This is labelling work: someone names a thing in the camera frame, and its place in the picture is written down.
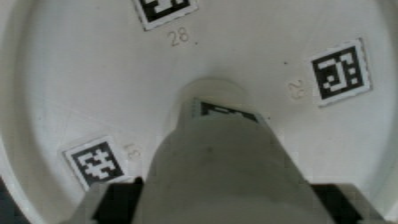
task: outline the black and white square marker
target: black and white square marker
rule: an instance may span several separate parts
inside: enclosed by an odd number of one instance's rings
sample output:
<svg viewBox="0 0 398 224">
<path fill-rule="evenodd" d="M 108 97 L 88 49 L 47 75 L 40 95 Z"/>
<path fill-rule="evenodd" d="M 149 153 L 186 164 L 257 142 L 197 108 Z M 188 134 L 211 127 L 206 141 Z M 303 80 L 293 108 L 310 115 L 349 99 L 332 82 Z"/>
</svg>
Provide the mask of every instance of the black and white square marker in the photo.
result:
<svg viewBox="0 0 398 224">
<path fill-rule="evenodd" d="M 195 0 L 133 0 L 143 29 L 170 22 L 197 10 Z"/>
<path fill-rule="evenodd" d="M 63 152 L 85 190 L 95 182 L 110 182 L 124 178 L 111 145 L 110 139 L 97 139 Z"/>
<path fill-rule="evenodd" d="M 369 74 L 360 40 L 353 40 L 310 58 L 319 106 L 369 91 Z"/>
<path fill-rule="evenodd" d="M 257 124 L 262 124 L 262 117 L 259 114 L 248 113 L 241 110 L 218 106 L 200 100 L 193 100 L 193 117 L 204 117 L 211 115 L 238 115 L 248 120 L 252 120 Z"/>
</svg>

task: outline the printed number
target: printed number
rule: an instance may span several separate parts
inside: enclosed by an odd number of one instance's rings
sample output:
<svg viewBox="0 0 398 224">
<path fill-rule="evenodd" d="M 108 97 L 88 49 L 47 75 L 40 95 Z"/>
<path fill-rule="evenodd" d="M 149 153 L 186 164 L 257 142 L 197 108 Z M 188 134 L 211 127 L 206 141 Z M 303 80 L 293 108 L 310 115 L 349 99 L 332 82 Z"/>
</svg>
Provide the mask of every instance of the printed number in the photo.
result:
<svg viewBox="0 0 398 224">
<path fill-rule="evenodd" d="M 166 36 L 170 38 L 172 47 L 175 47 L 181 43 L 188 42 L 190 40 L 190 35 L 184 27 L 181 27 L 177 31 L 170 31 Z"/>
</svg>

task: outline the white curved surface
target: white curved surface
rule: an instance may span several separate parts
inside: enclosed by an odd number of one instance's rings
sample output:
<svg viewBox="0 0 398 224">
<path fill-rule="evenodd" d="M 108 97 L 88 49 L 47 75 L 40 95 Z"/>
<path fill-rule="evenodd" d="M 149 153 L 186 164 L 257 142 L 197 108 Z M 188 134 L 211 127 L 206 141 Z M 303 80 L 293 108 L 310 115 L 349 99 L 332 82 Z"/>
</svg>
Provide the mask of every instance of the white curved surface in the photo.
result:
<svg viewBox="0 0 398 224">
<path fill-rule="evenodd" d="M 198 0 L 198 11 L 150 32 L 129 0 L 0 3 L 1 175 L 33 223 L 63 220 L 83 195 L 60 150 L 110 135 L 134 153 L 129 174 L 145 175 L 179 90 L 206 77 L 245 89 L 309 181 L 349 182 L 378 200 L 398 145 L 392 1 Z M 170 47 L 179 27 L 190 41 Z M 373 90 L 319 108 L 305 59 L 358 37 Z M 383 212 L 394 201 L 378 200 Z"/>
</svg>

